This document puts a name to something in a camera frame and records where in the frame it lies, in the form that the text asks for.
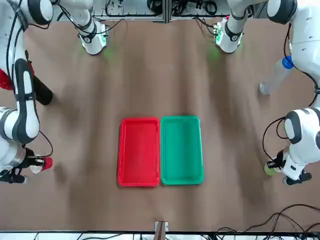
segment plastic tray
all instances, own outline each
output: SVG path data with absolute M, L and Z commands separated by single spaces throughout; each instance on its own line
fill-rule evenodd
M 125 118 L 120 127 L 118 157 L 120 186 L 157 186 L 161 178 L 159 120 Z
M 194 185 L 203 182 L 204 163 L 198 117 L 162 118 L 161 180 L 165 185 Z

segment water bottle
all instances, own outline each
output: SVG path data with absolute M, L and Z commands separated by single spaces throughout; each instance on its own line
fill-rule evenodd
M 291 56 L 286 56 L 275 64 L 274 72 L 265 81 L 260 82 L 259 90 L 269 95 L 276 90 L 294 68 Z

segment black cable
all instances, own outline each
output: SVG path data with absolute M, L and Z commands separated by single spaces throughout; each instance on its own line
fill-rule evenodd
M 205 25 L 205 27 L 206 27 L 206 29 L 208 30 L 208 32 L 209 32 L 211 35 L 214 35 L 214 33 L 209 29 L 209 27 L 208 27 L 207 24 Z
M 125 18 L 125 17 L 156 17 L 156 16 L 158 16 L 159 14 L 130 14 L 130 13 L 128 13 L 128 14 L 122 14 L 122 15 L 120 15 L 120 14 L 109 14 L 108 13 L 108 6 L 109 6 L 109 4 L 110 4 L 110 2 L 111 2 L 111 0 L 109 0 L 108 1 L 108 3 L 105 5 L 105 9 L 104 9 L 104 11 L 105 11 L 105 14 L 106 14 L 106 16 L 103 16 L 102 14 L 101 14 L 101 16 L 100 17 L 121 17 L 121 18 Z
M 309 232 L 312 228 L 314 228 L 315 226 L 320 226 L 320 222 L 316 222 L 316 223 L 314 223 L 314 224 L 312 224 L 310 227 L 308 227 L 305 231 L 306 232 Z
M 278 122 L 278 124 L 276 125 L 276 135 L 279 137 L 279 138 L 281 138 L 281 139 L 288 139 L 288 137 L 287 136 L 281 136 L 280 134 L 279 134 L 279 126 L 280 126 L 280 124 L 283 122 L 285 120 L 285 118 L 283 118 L 283 119 L 281 119 L 279 122 Z
M 63 12 L 63 11 L 60 12 L 60 14 L 58 15 L 58 17 L 56 18 L 56 21 L 58 22 L 58 21 L 62 18 L 63 15 L 64 15 L 64 12 Z
M 272 159 L 272 157 L 267 153 L 266 148 L 265 148 L 265 136 L 266 136 L 266 133 L 267 133 L 268 129 L 269 129 L 273 124 L 275 124 L 275 123 L 278 122 L 278 121 L 282 121 L 282 120 L 284 120 L 285 118 L 286 118 L 286 117 L 282 116 L 282 117 L 279 117 L 278 119 L 272 121 L 271 123 L 269 123 L 269 125 L 265 128 L 264 133 L 263 133 L 263 136 L 262 136 L 262 149 L 263 149 L 265 155 L 267 155 L 268 158 L 269 158 L 271 161 L 273 161 L 273 159 Z
M 236 230 L 234 230 L 234 229 L 232 229 L 232 228 L 230 228 L 230 227 L 220 227 L 220 228 L 217 230 L 217 232 L 219 232 L 219 231 L 221 231 L 221 230 L 223 230 L 223 229 L 229 230 L 228 232 L 224 232 L 223 234 L 220 234 L 220 235 L 222 235 L 222 238 L 220 238 L 220 239 L 223 240 L 223 238 L 224 238 L 224 236 L 225 236 L 226 234 L 238 235 L 238 234 L 246 233 L 246 232 L 248 232 L 248 231 L 250 231 L 250 230 L 252 230 L 252 229 L 265 226 L 265 225 L 266 225 L 267 223 L 269 223 L 274 217 L 276 217 L 276 218 L 275 218 L 275 221 L 273 222 L 272 230 L 271 230 L 271 232 L 270 232 L 271 234 L 273 234 L 273 233 L 275 232 L 275 230 L 276 230 L 276 227 L 277 227 L 277 224 L 278 224 L 278 222 L 279 222 L 280 216 L 283 217 L 283 218 L 288 219 L 288 220 L 291 221 L 291 222 L 293 222 L 295 225 L 297 225 L 297 226 L 301 229 L 301 231 L 302 231 L 303 233 L 307 233 L 308 231 L 310 231 L 310 229 L 312 229 L 312 228 L 315 227 L 315 226 L 320 226 L 320 222 L 317 222 L 317 223 L 312 224 L 312 225 L 311 225 L 309 228 L 307 228 L 306 230 L 304 230 L 303 227 L 302 227 L 300 224 L 298 224 L 298 223 L 297 223 L 295 220 L 293 220 L 291 217 L 289 217 L 289 216 L 287 216 L 286 214 L 283 213 L 284 211 L 286 211 L 286 210 L 288 210 L 288 209 L 291 209 L 291 208 L 294 208 L 294 207 L 306 207 L 306 208 L 310 208 L 310 209 L 313 209 L 313 210 L 315 210 L 315 211 L 320 212 L 320 208 L 317 208 L 317 207 L 315 207 L 315 206 L 311 206 L 311 205 L 308 205 L 308 204 L 293 204 L 293 205 L 290 205 L 290 206 L 285 207 L 285 208 L 284 208 L 283 210 L 281 210 L 280 212 L 275 212 L 275 213 L 273 213 L 265 222 L 260 223 L 260 224 L 256 224 L 256 225 L 252 225 L 252 226 L 248 227 L 245 231 L 236 231 Z M 268 236 L 266 236 L 266 237 L 263 238 L 263 239 L 264 239 L 264 240 L 269 240 L 269 239 L 272 239 L 272 238 L 274 238 L 274 237 L 278 237 L 278 238 L 281 239 L 280 236 L 271 236 L 271 235 L 268 235 Z
M 10 29 L 10 34 L 9 34 L 9 39 L 8 39 L 8 44 L 7 44 L 7 47 L 6 47 L 6 56 L 5 56 L 5 60 L 6 60 L 6 71 L 7 71 L 7 75 L 9 77 L 10 80 L 13 81 L 13 79 L 11 78 L 11 75 L 10 75 L 10 70 L 9 70 L 9 49 L 10 49 L 10 43 L 11 43 L 11 38 L 12 38 L 12 34 L 14 33 L 14 29 L 15 29 L 15 25 L 16 25 L 16 21 L 17 21 L 17 18 L 18 18 L 18 14 L 15 13 L 14 14 L 14 18 L 13 18 L 13 21 L 12 21 L 12 26 L 11 26 L 11 29 Z
M 39 131 L 39 133 L 47 140 L 47 142 L 50 144 L 51 147 L 51 152 L 47 155 L 41 155 L 41 156 L 28 156 L 29 159 L 43 159 L 43 158 L 47 158 L 50 157 L 53 153 L 54 153 L 54 146 L 52 145 L 51 141 L 49 140 L 49 138 L 42 132 Z
M 287 206 L 284 209 L 282 209 L 282 211 L 280 211 L 279 214 L 282 214 L 284 211 L 286 211 L 288 209 L 291 209 L 291 208 L 294 208 L 294 207 L 305 207 L 305 208 L 310 208 L 310 209 L 313 209 L 313 210 L 316 210 L 316 211 L 320 212 L 320 208 L 315 207 L 315 206 L 311 206 L 311 205 L 308 205 L 308 204 L 293 204 L 293 205 Z M 277 218 L 276 218 L 276 222 L 277 223 L 278 223 L 279 217 L 280 217 L 280 215 L 278 215 Z
M 33 24 L 33 23 L 29 23 L 29 25 L 35 26 L 35 27 L 37 27 L 37 28 L 39 28 L 39 29 L 48 29 L 49 26 L 50 26 L 50 23 L 49 23 L 47 26 L 40 26 L 40 25 Z
M 287 32 L 286 32 L 285 39 L 284 39 L 284 44 L 283 44 L 283 54 L 284 54 L 284 57 L 286 58 L 286 60 L 287 60 L 288 62 L 292 63 L 292 65 L 294 66 L 295 69 L 297 69 L 299 72 L 305 74 L 306 76 L 308 76 L 308 77 L 312 80 L 312 82 L 313 82 L 313 84 L 314 84 L 314 88 L 315 88 L 315 91 L 314 91 L 315 95 L 314 95 L 314 98 L 312 99 L 311 103 L 308 105 L 308 107 L 311 107 L 312 104 L 314 104 L 314 102 L 315 102 L 316 99 L 317 99 L 317 95 L 318 95 L 317 91 L 319 90 L 319 86 L 318 86 L 316 80 L 315 80 L 310 74 L 308 74 L 308 73 L 306 73 L 306 72 L 301 71 L 300 69 L 298 69 L 298 68 L 295 66 L 295 64 L 293 63 L 293 61 L 290 61 L 290 60 L 288 59 L 288 57 L 287 57 L 287 41 L 290 39 L 290 29 L 291 29 L 291 26 L 292 26 L 292 24 L 289 23 L 289 25 L 288 25 L 288 30 L 287 30 Z
M 12 61 L 11 61 L 11 73 L 12 73 L 12 81 L 14 80 L 14 66 L 15 66 L 15 57 L 16 57 L 16 48 L 17 43 L 19 39 L 19 35 L 21 31 L 23 30 L 22 26 L 19 28 L 19 30 L 16 32 L 15 40 L 14 40 L 14 47 L 13 47 L 13 54 L 12 54 Z
M 80 29 L 81 26 L 74 23 L 74 21 L 71 19 L 71 14 L 68 12 L 68 10 L 66 10 L 63 6 L 59 5 L 59 7 L 61 8 L 61 10 L 63 11 L 63 13 L 65 14 L 65 16 L 69 19 L 69 21 L 77 28 L 79 29 L 81 32 L 86 33 L 86 34 L 92 34 L 92 32 L 87 32 L 85 30 Z M 107 30 L 102 31 L 102 32 L 96 32 L 95 34 L 104 34 L 109 32 L 111 29 L 115 28 L 121 21 L 126 21 L 124 18 L 121 18 L 119 21 L 117 21 L 112 27 L 109 27 Z
M 203 25 L 205 25 L 208 28 L 212 28 L 212 29 L 214 28 L 213 25 L 208 24 L 205 20 L 201 20 L 199 17 L 194 17 L 193 19 L 200 21 Z
M 214 10 L 213 11 L 209 10 L 209 8 L 208 8 L 209 6 L 213 6 Z M 206 13 L 211 16 L 214 16 L 218 11 L 218 6 L 217 6 L 216 2 L 213 0 L 205 1 L 203 7 L 204 7 L 204 10 L 206 11 Z
M 120 235 L 122 235 L 122 233 L 117 234 L 117 235 L 113 235 L 113 236 L 108 236 L 108 237 L 87 237 L 82 240 L 89 240 L 89 239 L 107 240 L 107 239 L 112 239 L 112 238 L 118 237 Z
M 37 232 L 37 233 L 36 233 L 36 235 L 35 235 L 35 237 L 34 237 L 34 239 L 33 239 L 33 240 L 36 240 L 36 239 L 37 239 L 37 237 L 38 237 L 39 233 L 40 233 L 40 232 Z

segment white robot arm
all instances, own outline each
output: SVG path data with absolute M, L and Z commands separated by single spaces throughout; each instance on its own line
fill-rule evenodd
M 293 28 L 291 58 L 295 67 L 310 76 L 317 88 L 320 84 L 320 2 L 314 0 L 269 0 L 267 14 L 271 21 Z M 282 150 L 268 163 L 281 170 L 289 185 L 311 179 L 305 172 L 307 164 L 320 161 L 320 99 L 319 89 L 313 107 L 287 114 L 284 130 L 290 141 L 288 150 Z
M 107 45 L 108 27 L 93 19 L 90 9 L 93 0 L 60 0 L 62 12 L 76 26 L 85 50 L 90 55 L 97 55 Z
M 0 107 L 0 182 L 25 183 L 28 178 L 20 175 L 21 169 L 38 172 L 52 164 L 51 158 L 36 156 L 26 147 L 40 132 L 35 100 L 47 105 L 53 93 L 33 75 L 24 49 L 24 31 L 29 25 L 49 25 L 53 5 L 57 5 L 77 26 L 87 52 L 97 54 L 106 46 L 105 33 L 101 33 L 105 28 L 92 19 L 92 4 L 92 0 L 0 0 L 0 48 L 5 53 L 0 69 L 9 78 L 17 106 Z
M 231 14 L 216 25 L 215 44 L 225 53 L 233 53 L 240 44 L 248 19 L 247 7 L 266 0 L 228 0 Z

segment red tray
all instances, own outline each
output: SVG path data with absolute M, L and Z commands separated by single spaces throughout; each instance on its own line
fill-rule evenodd
M 160 122 L 155 117 L 125 118 L 120 127 L 118 183 L 155 187 L 160 183 Z

